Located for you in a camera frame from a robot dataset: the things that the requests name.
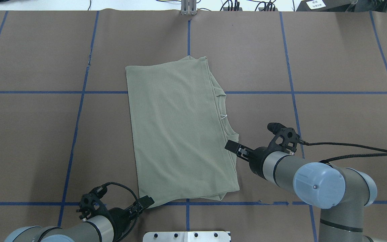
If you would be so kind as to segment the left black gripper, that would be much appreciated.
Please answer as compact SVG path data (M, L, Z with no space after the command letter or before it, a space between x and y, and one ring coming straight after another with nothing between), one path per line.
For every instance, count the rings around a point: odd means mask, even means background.
M89 193L83 194L78 203L76 212L80 213L79 218L86 221L95 216L106 218L113 229L113 241L124 240L133 230L137 220L138 213L142 213L155 203L152 197L138 196L129 187L122 187L129 191L134 197L134 202L126 209L112 208L108 209L101 201L103 196L108 192L107 187L95 187Z

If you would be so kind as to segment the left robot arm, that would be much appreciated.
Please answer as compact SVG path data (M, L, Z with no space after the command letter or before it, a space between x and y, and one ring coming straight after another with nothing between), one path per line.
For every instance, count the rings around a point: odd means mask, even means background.
M108 191L109 185L126 189L134 197L129 207L107 209L101 201ZM125 185L107 182L93 188L82 195L79 208L81 222L70 228L57 226L29 226L14 230L6 238L6 242L120 242L133 230L140 214L154 200L149 196L139 198Z

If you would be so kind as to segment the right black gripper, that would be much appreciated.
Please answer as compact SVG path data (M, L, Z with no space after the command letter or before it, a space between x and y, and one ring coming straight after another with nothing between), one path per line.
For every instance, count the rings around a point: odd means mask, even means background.
M267 156L277 151L285 154L295 153L297 144L301 140L301 136L296 133L295 129L286 127L281 123L271 122L267 125L267 129L274 134L274 138L267 147L258 147L252 150L232 140L228 140L224 147L238 158L249 158L249 167L256 175L264 174L263 167Z

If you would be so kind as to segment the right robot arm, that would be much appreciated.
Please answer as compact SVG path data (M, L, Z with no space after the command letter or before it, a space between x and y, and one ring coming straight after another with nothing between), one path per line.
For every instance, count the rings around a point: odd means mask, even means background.
M351 154L318 162L296 157L297 145L313 146L301 139L293 128L269 123L274 138L267 147L255 150L235 141L227 141L225 149L247 161L251 171L308 205L321 209L318 241L381 242L364 234L364 209L375 201L375 181L364 172L332 164L347 158L387 156L387 150L358 144L337 143L338 146L374 150L373 154Z

